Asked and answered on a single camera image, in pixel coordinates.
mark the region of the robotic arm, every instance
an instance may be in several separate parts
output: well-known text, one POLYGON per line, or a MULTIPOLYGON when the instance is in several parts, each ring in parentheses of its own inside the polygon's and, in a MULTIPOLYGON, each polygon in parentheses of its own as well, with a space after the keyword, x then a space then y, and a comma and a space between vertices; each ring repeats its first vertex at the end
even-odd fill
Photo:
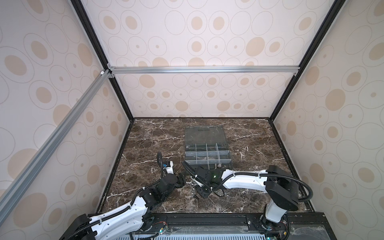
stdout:
POLYGON ((311 188, 299 179, 289 176, 284 170, 270 165, 267 170, 255 172, 240 172, 229 169, 207 170, 202 167, 193 169, 183 162, 183 166, 197 184, 196 191, 207 198, 212 192, 231 188, 255 189, 267 192, 271 201, 264 212, 264 225, 272 227, 279 223, 287 211, 297 211, 298 203, 311 199, 311 188), (309 194, 299 198, 299 184, 304 186, 309 194))
POLYGON ((108 240, 139 229, 148 230, 154 220, 152 211, 161 206, 175 188, 185 185, 185 177, 173 173, 172 161, 163 164, 161 152, 157 159, 162 169, 158 181, 140 189, 132 201, 118 208, 97 216, 83 214, 77 217, 60 240, 108 240))

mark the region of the brown marble surface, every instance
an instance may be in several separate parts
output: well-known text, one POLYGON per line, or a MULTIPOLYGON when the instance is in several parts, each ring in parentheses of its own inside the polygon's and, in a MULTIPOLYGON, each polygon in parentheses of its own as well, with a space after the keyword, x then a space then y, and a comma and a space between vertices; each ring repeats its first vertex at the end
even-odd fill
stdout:
MULTIPOLYGON (((110 211, 128 201, 141 187, 159 178, 156 154, 173 161, 174 171, 184 171, 184 129, 186 126, 223 126, 229 142, 234 170, 256 171, 276 165, 290 172, 268 121, 263 119, 136 119, 111 189, 103 207, 110 211)), ((228 189, 224 197, 211 194, 207 199, 192 196, 193 184, 176 189, 157 213, 247 213, 263 212, 268 194, 248 189, 228 189)), ((305 211, 300 204, 300 212, 305 211)))

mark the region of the horizontal metal bar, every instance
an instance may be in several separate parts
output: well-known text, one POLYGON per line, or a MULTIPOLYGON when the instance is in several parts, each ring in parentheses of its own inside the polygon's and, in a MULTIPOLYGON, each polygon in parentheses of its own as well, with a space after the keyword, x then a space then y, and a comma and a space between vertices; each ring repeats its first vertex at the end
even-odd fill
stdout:
POLYGON ((111 67, 113 74, 133 73, 296 73, 299 66, 203 66, 203 67, 111 67))
POLYGON ((104 70, 103 75, 99 75, 90 87, 86 90, 79 101, 73 106, 66 118, 50 135, 44 145, 35 154, 34 158, 25 167, 24 171, 14 180, 9 190, 0 202, 0 226, 9 216, 13 208, 23 197, 28 187, 39 174, 41 169, 50 159, 56 148, 60 145, 63 138, 71 130, 75 122, 79 119, 88 104, 91 102, 96 92, 100 89, 104 80, 108 78, 109 71, 104 70))

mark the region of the patterned wallpaper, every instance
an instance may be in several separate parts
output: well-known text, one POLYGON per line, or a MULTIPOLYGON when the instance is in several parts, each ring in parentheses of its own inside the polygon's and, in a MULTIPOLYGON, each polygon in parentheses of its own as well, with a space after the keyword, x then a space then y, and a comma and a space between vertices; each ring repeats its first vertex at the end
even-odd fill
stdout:
POLYGON ((95 212, 128 128, 108 80, 0 227, 0 240, 58 239, 95 212))
POLYGON ((275 125, 337 238, 383 239, 384 0, 341 11, 275 125))
POLYGON ((296 65, 333 0, 83 0, 113 66, 296 65))
POLYGON ((134 117, 269 117, 293 73, 117 74, 134 117))
POLYGON ((100 70, 67 1, 0 1, 0 196, 100 70))

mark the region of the vent grille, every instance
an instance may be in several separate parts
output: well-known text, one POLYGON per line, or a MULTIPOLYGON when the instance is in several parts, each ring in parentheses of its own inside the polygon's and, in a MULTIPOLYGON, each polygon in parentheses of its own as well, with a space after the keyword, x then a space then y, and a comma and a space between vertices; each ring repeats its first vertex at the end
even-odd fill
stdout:
MULTIPOLYGON (((149 237, 151 235, 135 235, 134 240, 149 237)), ((116 238, 116 240, 130 240, 129 235, 116 238)), ((265 240, 264 235, 258 233, 238 233, 238 234, 173 234, 161 235, 154 240, 265 240)))

